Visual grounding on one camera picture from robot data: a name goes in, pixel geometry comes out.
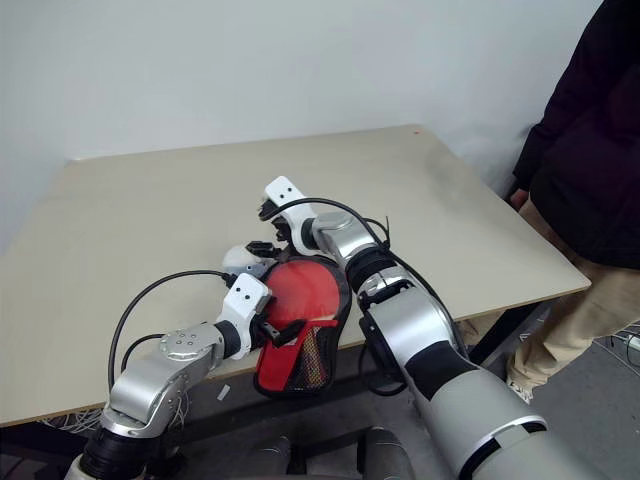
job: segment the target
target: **beige tabletop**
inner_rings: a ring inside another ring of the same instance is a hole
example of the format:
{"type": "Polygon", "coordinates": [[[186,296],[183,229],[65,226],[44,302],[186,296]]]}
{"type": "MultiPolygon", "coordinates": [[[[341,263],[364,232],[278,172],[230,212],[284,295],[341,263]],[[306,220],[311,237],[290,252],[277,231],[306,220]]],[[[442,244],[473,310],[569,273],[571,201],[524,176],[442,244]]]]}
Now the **beige tabletop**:
{"type": "MultiPolygon", "coordinates": [[[[75,162],[2,258],[0,423],[103,402],[109,343],[127,303],[163,275],[219,268],[231,246],[273,240],[257,208],[279,175],[308,196],[388,215],[394,251],[456,319],[589,285],[419,126],[75,162]]],[[[142,335],[215,319],[224,293],[214,277],[160,287],[129,318],[119,354],[142,335]]],[[[354,307],[342,346],[362,341],[358,318],[354,307]]],[[[217,373],[255,361],[228,361],[217,373]]]]}

